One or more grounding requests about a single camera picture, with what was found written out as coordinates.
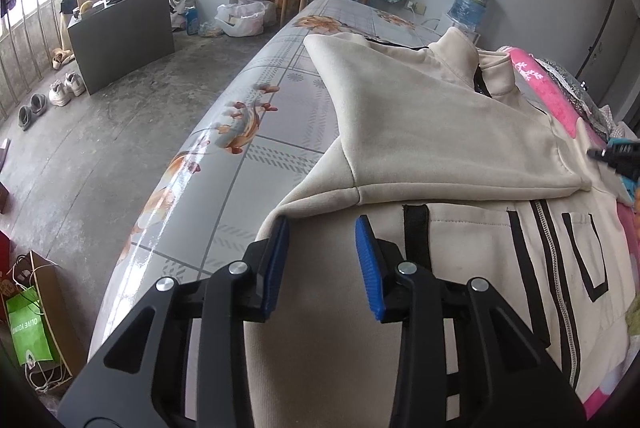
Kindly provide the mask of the beige zip jacket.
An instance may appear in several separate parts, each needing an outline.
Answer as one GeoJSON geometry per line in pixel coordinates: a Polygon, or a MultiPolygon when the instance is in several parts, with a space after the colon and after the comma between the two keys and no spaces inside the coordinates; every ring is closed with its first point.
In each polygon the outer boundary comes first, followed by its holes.
{"type": "Polygon", "coordinates": [[[457,30],[421,50],[353,33],[304,45],[338,135],[272,211],[290,243],[276,315],[245,332],[256,425],[390,421],[400,328],[369,310],[360,215],[438,278],[487,279],[599,411],[639,348],[639,246],[622,180],[587,155],[589,125],[567,131],[522,95],[508,53],[457,30]]]}

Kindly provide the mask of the grey furry blanket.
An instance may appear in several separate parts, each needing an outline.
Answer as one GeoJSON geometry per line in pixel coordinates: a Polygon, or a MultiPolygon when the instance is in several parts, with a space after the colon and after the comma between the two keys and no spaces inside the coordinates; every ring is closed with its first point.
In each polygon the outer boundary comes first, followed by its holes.
{"type": "Polygon", "coordinates": [[[579,117],[587,121],[600,139],[607,142],[616,137],[616,123],[610,110],[597,106],[582,84],[564,67],[547,58],[537,58],[536,62],[544,68],[552,81],[560,88],[565,98],[579,117]]]}

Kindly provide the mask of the pink floral blanket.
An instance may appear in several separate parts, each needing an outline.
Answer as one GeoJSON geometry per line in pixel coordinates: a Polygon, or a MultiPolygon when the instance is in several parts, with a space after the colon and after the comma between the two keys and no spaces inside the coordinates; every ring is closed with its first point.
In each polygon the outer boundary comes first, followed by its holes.
{"type": "MultiPolygon", "coordinates": [[[[521,91],[525,92],[526,88],[530,88],[540,99],[541,104],[549,110],[549,113],[563,125],[566,132],[575,137],[578,131],[577,125],[582,116],[575,110],[562,88],[556,84],[553,76],[532,55],[527,54],[525,50],[512,46],[503,46],[499,48],[499,52],[506,52],[510,55],[514,71],[518,74],[518,80],[523,79],[525,82],[521,87],[521,91]]],[[[631,207],[619,203],[617,213],[627,238],[634,284],[639,287],[637,264],[639,261],[639,240],[632,225],[631,207]]],[[[612,396],[615,388],[622,382],[626,371],[629,370],[632,362],[634,362],[634,358],[638,356],[639,335],[629,334],[629,336],[630,341],[625,361],[615,367],[605,377],[599,388],[594,390],[593,394],[586,400],[585,409],[588,418],[596,414],[597,410],[600,410],[608,398],[612,396]]]]}

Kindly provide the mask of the green paper shopping bag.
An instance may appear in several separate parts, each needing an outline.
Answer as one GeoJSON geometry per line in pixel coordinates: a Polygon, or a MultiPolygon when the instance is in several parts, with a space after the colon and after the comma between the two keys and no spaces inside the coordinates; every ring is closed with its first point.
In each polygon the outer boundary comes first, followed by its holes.
{"type": "Polygon", "coordinates": [[[6,314],[14,351],[21,365],[34,367],[37,363],[60,360],[34,286],[6,300],[6,314]]]}

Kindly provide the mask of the blue water jug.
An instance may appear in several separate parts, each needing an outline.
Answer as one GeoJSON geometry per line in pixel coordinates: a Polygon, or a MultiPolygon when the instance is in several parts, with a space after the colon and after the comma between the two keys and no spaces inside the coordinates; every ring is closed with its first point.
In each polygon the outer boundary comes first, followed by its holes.
{"type": "Polygon", "coordinates": [[[447,15],[458,24],[476,31],[486,14],[490,0],[454,0],[447,15]]]}

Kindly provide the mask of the floral grey bed sheet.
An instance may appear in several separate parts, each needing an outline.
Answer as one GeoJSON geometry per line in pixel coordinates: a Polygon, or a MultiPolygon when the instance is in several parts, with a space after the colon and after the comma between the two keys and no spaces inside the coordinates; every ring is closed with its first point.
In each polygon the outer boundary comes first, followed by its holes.
{"type": "Polygon", "coordinates": [[[311,33],[355,32],[421,48],[432,29],[351,0],[315,0],[259,50],[209,108],[143,207],[108,282],[89,351],[163,276],[189,283],[242,257],[259,226],[336,139],[311,33]]]}

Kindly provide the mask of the white sneaker pair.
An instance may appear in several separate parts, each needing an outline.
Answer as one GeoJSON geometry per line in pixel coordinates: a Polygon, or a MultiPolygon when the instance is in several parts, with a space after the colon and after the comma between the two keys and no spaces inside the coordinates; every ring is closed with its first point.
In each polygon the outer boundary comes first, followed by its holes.
{"type": "Polygon", "coordinates": [[[86,91],[84,80],[76,72],[69,72],[63,80],[54,81],[49,88],[49,102],[56,107],[66,106],[74,97],[79,97],[86,91]]]}

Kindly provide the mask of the grey slipper pair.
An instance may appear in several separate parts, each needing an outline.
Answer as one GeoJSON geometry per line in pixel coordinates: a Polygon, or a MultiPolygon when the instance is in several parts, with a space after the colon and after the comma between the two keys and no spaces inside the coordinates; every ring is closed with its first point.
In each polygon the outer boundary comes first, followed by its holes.
{"type": "Polygon", "coordinates": [[[18,126],[26,131],[35,120],[47,111],[47,97],[41,93],[32,94],[27,105],[22,105],[18,110],[18,126]]]}

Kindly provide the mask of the dark grey low cabinet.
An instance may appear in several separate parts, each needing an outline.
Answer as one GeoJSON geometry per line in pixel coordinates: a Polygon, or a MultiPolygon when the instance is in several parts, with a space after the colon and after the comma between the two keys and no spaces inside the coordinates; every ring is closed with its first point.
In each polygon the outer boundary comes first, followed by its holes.
{"type": "Polygon", "coordinates": [[[68,34],[91,95],[175,52],[169,0],[122,0],[72,21],[68,34]]]}

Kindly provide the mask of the white plastic bag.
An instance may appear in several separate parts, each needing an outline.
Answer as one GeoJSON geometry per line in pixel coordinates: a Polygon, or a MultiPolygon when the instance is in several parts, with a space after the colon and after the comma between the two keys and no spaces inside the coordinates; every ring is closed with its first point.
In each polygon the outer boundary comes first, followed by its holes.
{"type": "Polygon", "coordinates": [[[276,4],[253,0],[221,4],[217,8],[215,22],[224,34],[232,38],[259,36],[278,22],[276,4]]]}

